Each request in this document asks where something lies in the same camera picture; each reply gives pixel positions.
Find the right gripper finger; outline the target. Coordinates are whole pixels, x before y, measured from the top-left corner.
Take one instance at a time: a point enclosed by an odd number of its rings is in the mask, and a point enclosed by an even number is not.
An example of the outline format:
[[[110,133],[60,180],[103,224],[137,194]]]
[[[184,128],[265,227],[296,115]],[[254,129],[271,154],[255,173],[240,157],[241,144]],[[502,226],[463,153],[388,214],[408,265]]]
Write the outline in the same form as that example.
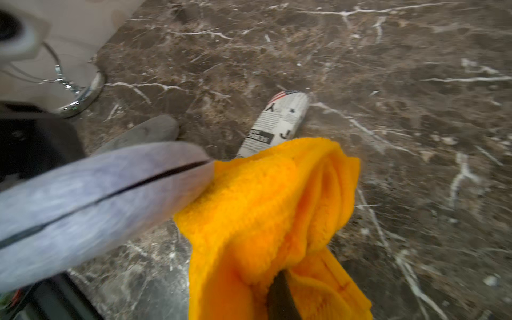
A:
[[[269,287],[267,314],[269,320],[302,320],[287,284],[284,270],[275,276]]]

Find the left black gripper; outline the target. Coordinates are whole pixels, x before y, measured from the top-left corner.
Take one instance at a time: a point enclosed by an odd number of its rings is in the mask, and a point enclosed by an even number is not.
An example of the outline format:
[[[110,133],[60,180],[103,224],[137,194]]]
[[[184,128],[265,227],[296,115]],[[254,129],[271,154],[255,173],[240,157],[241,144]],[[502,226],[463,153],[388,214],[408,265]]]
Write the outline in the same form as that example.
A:
[[[75,127],[30,103],[1,102],[1,187],[86,157]]]

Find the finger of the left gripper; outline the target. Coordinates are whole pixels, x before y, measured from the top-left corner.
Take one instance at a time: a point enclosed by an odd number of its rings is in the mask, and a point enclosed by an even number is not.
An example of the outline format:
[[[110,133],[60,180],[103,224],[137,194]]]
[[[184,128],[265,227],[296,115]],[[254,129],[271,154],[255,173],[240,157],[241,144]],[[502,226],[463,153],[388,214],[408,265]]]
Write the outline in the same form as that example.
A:
[[[68,273],[17,290],[12,319],[103,319]]]

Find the lavender fabric eyeglass case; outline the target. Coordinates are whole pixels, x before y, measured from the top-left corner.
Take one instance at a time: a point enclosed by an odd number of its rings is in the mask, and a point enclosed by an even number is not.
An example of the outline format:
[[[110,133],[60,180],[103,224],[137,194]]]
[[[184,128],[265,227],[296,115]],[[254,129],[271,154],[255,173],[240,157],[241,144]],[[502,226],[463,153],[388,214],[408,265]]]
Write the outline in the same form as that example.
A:
[[[1,193],[1,291],[52,277],[169,220],[207,188],[214,161],[185,142],[88,157]]]

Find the orange microfiber cloth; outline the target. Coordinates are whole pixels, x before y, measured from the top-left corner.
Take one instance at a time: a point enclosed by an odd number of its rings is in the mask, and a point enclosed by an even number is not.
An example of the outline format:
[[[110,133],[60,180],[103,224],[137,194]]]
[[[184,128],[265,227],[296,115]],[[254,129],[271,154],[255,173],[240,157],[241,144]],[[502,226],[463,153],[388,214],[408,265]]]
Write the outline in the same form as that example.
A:
[[[215,163],[212,184],[175,215],[191,244],[190,319],[267,319],[279,273],[302,319],[371,319],[371,302],[328,249],[352,216],[358,158],[300,138]]]

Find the dark grey eyeglass case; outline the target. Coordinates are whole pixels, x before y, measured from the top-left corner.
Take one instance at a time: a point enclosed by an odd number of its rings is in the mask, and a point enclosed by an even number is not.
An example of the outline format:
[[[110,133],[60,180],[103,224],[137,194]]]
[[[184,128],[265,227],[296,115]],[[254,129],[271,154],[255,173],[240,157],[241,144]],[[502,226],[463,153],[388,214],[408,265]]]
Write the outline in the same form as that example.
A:
[[[179,135],[179,124],[170,115],[151,118],[102,145],[93,154],[111,152],[134,145],[175,141]]]

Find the newspaper print eyeglass case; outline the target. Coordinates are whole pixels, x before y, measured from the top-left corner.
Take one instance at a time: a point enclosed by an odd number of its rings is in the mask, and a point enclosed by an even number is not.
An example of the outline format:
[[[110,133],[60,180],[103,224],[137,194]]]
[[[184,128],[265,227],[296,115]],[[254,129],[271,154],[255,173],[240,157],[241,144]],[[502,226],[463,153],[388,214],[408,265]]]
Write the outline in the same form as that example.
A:
[[[309,96],[296,90],[281,91],[270,99],[249,130],[236,157],[251,157],[292,140],[309,109]]]

